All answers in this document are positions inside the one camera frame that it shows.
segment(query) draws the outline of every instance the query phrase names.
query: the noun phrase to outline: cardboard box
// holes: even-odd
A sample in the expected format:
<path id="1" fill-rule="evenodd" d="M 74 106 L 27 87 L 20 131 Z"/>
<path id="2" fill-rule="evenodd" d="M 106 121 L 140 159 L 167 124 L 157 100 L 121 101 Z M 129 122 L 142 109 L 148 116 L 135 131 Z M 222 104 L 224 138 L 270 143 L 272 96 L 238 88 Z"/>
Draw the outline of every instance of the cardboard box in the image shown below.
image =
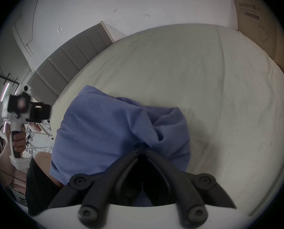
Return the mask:
<path id="1" fill-rule="evenodd" d="M 284 30 L 263 0 L 234 0 L 238 30 L 267 52 L 284 73 Z"/>

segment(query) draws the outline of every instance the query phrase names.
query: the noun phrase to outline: gray upholstered headboard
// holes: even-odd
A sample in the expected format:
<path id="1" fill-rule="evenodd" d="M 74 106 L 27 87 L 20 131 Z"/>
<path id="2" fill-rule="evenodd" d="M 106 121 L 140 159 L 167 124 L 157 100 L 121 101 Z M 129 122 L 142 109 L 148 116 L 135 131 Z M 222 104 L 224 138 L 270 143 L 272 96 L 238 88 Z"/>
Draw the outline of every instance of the gray upholstered headboard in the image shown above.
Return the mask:
<path id="1" fill-rule="evenodd" d="M 32 96 L 53 105 L 73 77 L 96 55 L 112 44 L 101 24 L 74 36 L 56 49 L 28 81 Z"/>

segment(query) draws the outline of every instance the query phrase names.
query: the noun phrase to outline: hand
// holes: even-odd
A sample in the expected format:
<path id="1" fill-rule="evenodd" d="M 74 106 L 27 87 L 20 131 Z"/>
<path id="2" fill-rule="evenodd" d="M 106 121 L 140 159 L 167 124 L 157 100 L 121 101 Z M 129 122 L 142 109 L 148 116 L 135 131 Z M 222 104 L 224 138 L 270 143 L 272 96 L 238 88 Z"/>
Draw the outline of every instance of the hand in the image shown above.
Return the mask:
<path id="1" fill-rule="evenodd" d="M 10 136 L 10 125 L 6 124 L 6 137 L 7 137 L 7 142 L 9 143 L 9 136 Z M 22 132 L 17 133 L 16 135 L 14 135 L 14 140 L 12 142 L 12 146 L 14 147 L 14 150 L 17 152 L 22 153 L 25 148 L 26 148 L 26 133 L 25 133 L 25 126 L 22 125 Z"/>

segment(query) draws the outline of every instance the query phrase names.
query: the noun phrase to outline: white wall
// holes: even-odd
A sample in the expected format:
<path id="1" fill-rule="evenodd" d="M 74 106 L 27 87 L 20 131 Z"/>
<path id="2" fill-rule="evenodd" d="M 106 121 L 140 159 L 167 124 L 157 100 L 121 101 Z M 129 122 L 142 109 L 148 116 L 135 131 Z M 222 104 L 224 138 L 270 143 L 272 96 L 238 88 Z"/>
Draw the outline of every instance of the white wall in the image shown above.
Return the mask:
<path id="1" fill-rule="evenodd" d="M 31 40 L 36 1 L 23 1 L 22 19 L 16 23 L 23 45 Z M 206 23 L 237 29 L 233 0 L 39 0 L 33 40 L 28 44 L 34 61 L 41 64 L 67 40 L 99 21 L 107 24 L 115 41 L 168 24 Z"/>
<path id="2" fill-rule="evenodd" d="M 12 25 L 21 17 L 21 12 L 22 6 L 19 5 L 10 14 L 0 30 L 0 67 L 2 69 L 0 69 L 0 73 L 3 71 L 5 76 L 10 73 L 14 79 L 18 77 L 18 82 L 22 82 L 26 79 L 26 75 L 30 71 L 29 65 L 18 47 L 11 30 Z M 4 79 L 0 78 L 0 98 L 6 85 L 3 85 L 4 81 Z M 10 82 L 5 96 L 14 93 L 17 85 L 14 84 L 14 87 L 12 87 L 12 85 L 13 83 Z"/>

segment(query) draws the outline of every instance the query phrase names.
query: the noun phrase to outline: white bed sheet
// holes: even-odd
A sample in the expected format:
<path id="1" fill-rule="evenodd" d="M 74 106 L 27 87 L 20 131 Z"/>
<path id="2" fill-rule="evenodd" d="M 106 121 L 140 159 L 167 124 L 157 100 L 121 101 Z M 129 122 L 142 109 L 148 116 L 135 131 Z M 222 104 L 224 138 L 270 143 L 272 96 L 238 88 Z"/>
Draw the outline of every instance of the white bed sheet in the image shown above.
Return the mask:
<path id="1" fill-rule="evenodd" d="M 144 105 L 179 107 L 191 136 L 188 172 L 214 175 L 246 214 L 259 206 L 281 172 L 284 74 L 239 31 L 180 24 L 115 42 L 57 99 L 54 136 L 85 85 Z"/>

